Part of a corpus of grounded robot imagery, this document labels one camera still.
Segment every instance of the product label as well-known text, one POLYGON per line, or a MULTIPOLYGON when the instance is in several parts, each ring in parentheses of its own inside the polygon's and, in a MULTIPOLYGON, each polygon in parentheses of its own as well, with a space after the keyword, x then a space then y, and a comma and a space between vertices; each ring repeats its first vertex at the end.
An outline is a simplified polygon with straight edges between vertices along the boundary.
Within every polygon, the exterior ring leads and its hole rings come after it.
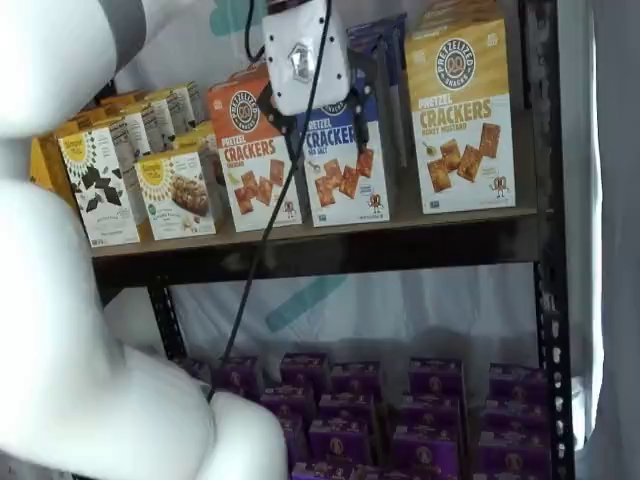
POLYGON ((492 12, 407 40, 424 213, 515 205, 504 21, 492 12))
POLYGON ((138 242, 137 225, 146 218, 144 208, 140 214, 136 203, 139 188, 136 191, 130 176, 125 175, 133 166, 133 152, 124 124, 121 128, 113 133, 108 127, 99 128, 59 140, 92 247, 138 242), (126 144, 117 149, 116 143, 121 145, 123 141, 126 144))

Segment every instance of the box front image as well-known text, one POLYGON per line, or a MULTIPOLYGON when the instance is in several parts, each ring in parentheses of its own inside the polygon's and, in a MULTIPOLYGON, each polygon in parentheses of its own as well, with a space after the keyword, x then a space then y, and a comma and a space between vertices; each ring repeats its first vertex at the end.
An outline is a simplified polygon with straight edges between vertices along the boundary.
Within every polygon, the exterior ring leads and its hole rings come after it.
MULTIPOLYGON (((212 87, 208 95, 238 232, 267 226, 291 168, 285 138, 258 107, 257 99, 267 82, 267 70, 262 66, 239 80, 212 87)), ((302 223, 306 195, 299 196, 304 192, 300 175, 287 191, 276 227, 302 223)))
POLYGON ((426 214, 515 206, 504 20, 425 22, 406 42, 426 214))

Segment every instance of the purple box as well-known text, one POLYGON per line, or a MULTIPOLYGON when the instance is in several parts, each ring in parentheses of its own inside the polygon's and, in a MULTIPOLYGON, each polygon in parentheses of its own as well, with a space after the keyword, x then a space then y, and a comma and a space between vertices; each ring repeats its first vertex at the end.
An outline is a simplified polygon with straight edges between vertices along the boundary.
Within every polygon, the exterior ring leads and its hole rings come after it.
POLYGON ((356 469, 346 462, 297 463, 291 480, 356 480, 356 469))
POLYGON ((302 418, 299 415, 291 415, 278 417, 278 420, 287 442, 287 457, 289 458, 289 469, 291 469, 296 463, 309 460, 309 445, 304 435, 302 418))
POLYGON ((393 466, 460 478, 460 452, 454 430, 398 425, 391 442, 393 466))
POLYGON ((300 415, 307 425, 316 416, 316 404, 308 386, 280 385, 265 388, 260 403, 279 416, 300 415))
POLYGON ((231 357, 220 368, 222 387, 251 400, 258 400, 264 390, 264 379, 258 357, 231 357))
POLYGON ((380 362, 336 363, 331 369, 331 387, 336 393, 370 393, 380 402, 381 385, 380 362))
POLYGON ((551 474, 539 475, 531 473, 510 473, 510 472, 478 472, 474 473, 472 480, 551 480, 551 474))
POLYGON ((316 401, 330 391, 329 357, 326 353, 287 353, 280 362, 280 375, 284 383, 313 387, 316 401))
POLYGON ((506 430, 483 431, 478 442, 476 464, 479 470, 486 472, 549 475, 549 437, 506 430))
POLYGON ((359 420, 316 419, 309 428, 309 443, 317 460, 371 464, 367 424, 359 420))
POLYGON ((543 370, 492 363, 489 368, 489 396, 547 405, 547 377, 543 370))
POLYGON ((548 432, 549 415, 540 405, 488 398, 482 413, 482 426, 486 430, 548 432))
POLYGON ((464 397, 464 367, 460 360, 412 358, 409 389, 413 395, 432 393, 464 397))

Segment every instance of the cracker box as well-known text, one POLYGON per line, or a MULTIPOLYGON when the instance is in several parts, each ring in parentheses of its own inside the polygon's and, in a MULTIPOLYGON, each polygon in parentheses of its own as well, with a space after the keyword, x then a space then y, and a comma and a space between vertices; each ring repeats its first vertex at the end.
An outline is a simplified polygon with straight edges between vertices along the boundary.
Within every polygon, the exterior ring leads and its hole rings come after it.
POLYGON ((308 425, 316 416, 313 391, 306 386, 280 385, 264 389, 260 403, 276 415, 300 415, 308 425))
POLYGON ((409 85, 406 75, 406 61, 404 57, 404 38, 406 35, 406 14, 386 17, 374 22, 356 25, 347 29, 350 47, 356 51, 370 48, 371 39, 382 37, 387 55, 389 69, 390 95, 394 116, 394 139, 398 142, 398 162, 407 167, 415 159, 415 142, 413 131, 404 128, 411 124, 411 109, 409 85))
POLYGON ((180 98, 187 130, 193 130, 199 123, 205 121, 206 115, 200 89, 195 82, 176 85, 166 90, 174 92, 180 98))
POLYGON ((58 142, 91 246, 150 239, 125 122, 84 130, 58 142))
POLYGON ((152 153, 164 152, 162 132, 150 103, 133 103, 120 110, 127 123, 129 141, 136 159, 152 153))
POLYGON ((414 395, 464 397, 464 367, 460 360, 411 358, 409 388, 414 395))
POLYGON ((391 442, 395 468, 417 469, 460 478, 458 437, 453 430, 398 425, 391 442))
POLYGON ((287 443, 287 458, 291 470, 296 463, 309 460, 309 445, 304 434, 304 424, 298 415, 278 417, 278 420, 287 443))
POLYGON ((217 232, 223 219, 221 187, 198 147, 143 157, 136 172, 154 239, 217 232))
POLYGON ((311 385, 316 401, 330 391, 329 375, 329 356, 326 353, 287 353, 280 362, 282 381, 311 385))
POLYGON ((406 41, 425 214, 515 206, 504 19, 454 15, 406 41))
POLYGON ((337 393, 369 393, 380 402, 381 385, 380 362, 335 363, 331 369, 331 388, 337 393))
MULTIPOLYGON (((369 143, 358 152, 354 113, 345 102, 314 110, 304 139, 305 172, 316 227, 388 221, 394 202, 398 148, 393 135, 389 78, 383 48, 373 57, 375 95, 363 107, 369 143)), ((357 70, 355 88, 363 95, 365 78, 357 70)))
POLYGON ((493 398, 547 405, 548 388, 543 370, 501 363, 489 367, 489 395, 493 398))
MULTIPOLYGON (((291 168, 286 138, 257 103, 269 82, 267 67, 263 64, 251 70, 210 88, 207 101, 238 232, 267 226, 291 168)), ((276 227, 302 223, 308 205, 304 169, 298 170, 294 180, 276 227)))
POLYGON ((297 463, 291 480, 358 480, 356 468, 348 462, 297 463))
POLYGON ((235 387, 243 396, 258 400, 264 391, 264 377, 258 357, 231 357, 220 368, 220 381, 226 388, 235 387))
POLYGON ((509 429, 516 432, 547 432, 549 415, 547 409, 540 405, 487 399, 482 412, 482 425, 489 429, 509 429))
POLYGON ((316 419, 309 428, 309 444, 317 460, 371 463, 367 425, 355 419, 316 419))
POLYGON ((160 90, 145 97, 156 114, 156 122, 162 134, 164 150, 170 150, 177 135, 187 132, 180 97, 171 90, 160 90))
POLYGON ((483 431, 478 442, 476 465, 488 472, 548 475, 551 469, 548 435, 508 430, 483 431))

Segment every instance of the yellow cracker box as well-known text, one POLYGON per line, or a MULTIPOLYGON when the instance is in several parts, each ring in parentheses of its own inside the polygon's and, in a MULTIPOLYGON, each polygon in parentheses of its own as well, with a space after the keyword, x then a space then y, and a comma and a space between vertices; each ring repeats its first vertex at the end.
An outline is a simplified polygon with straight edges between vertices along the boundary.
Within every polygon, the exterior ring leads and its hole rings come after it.
POLYGON ((406 41, 425 214, 515 205, 504 20, 461 15, 406 41))
POLYGON ((216 233, 222 223, 222 187, 205 148, 182 148, 143 158, 138 180, 156 240, 216 233))
POLYGON ((92 247, 151 237, 124 121, 102 122, 59 140, 92 247))
POLYGON ((151 103, 162 134, 164 150, 170 150, 176 136, 187 132, 182 102, 177 93, 160 90, 145 97, 151 103))

